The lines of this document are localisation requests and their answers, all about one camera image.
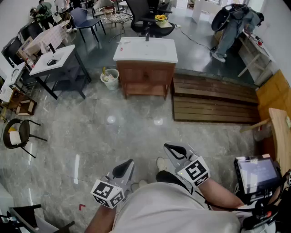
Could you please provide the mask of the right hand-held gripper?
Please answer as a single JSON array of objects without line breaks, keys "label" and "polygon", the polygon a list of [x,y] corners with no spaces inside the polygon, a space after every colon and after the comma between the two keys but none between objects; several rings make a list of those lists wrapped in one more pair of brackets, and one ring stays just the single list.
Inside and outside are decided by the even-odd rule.
[{"label": "right hand-held gripper", "polygon": [[200,186],[210,178],[210,170],[206,162],[202,157],[196,158],[194,149],[189,144],[167,142],[163,148],[174,167],[177,168],[176,174],[193,187]]}]

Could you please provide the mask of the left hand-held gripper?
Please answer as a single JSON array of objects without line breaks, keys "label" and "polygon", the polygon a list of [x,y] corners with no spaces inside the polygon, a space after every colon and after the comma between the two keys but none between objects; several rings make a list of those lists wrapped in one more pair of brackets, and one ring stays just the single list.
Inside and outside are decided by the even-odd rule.
[{"label": "left hand-held gripper", "polygon": [[108,208],[115,208],[124,202],[131,193],[130,182],[134,167],[133,159],[118,162],[106,176],[95,181],[91,190],[94,199]]}]

